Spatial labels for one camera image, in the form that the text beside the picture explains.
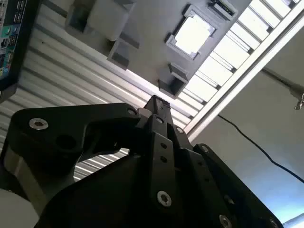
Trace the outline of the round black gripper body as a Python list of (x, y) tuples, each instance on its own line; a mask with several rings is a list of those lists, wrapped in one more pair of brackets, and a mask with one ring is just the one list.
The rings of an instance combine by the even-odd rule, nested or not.
[(39, 228), (212, 228), (204, 162), (172, 155), (126, 156), (60, 191)]

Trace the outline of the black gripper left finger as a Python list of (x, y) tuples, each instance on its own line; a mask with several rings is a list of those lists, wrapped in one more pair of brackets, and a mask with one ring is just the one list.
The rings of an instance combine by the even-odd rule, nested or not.
[(74, 183), (77, 163), (121, 149), (142, 153), (152, 133), (169, 138), (170, 104), (152, 96), (144, 108), (126, 103), (31, 108), (10, 120), (0, 164), (12, 191), (42, 211)]

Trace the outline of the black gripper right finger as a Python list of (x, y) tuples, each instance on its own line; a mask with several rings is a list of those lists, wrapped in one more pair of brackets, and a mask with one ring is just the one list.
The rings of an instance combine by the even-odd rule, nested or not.
[(281, 228), (278, 218), (203, 143), (192, 146), (173, 123), (170, 103), (158, 99), (173, 143), (185, 228)]

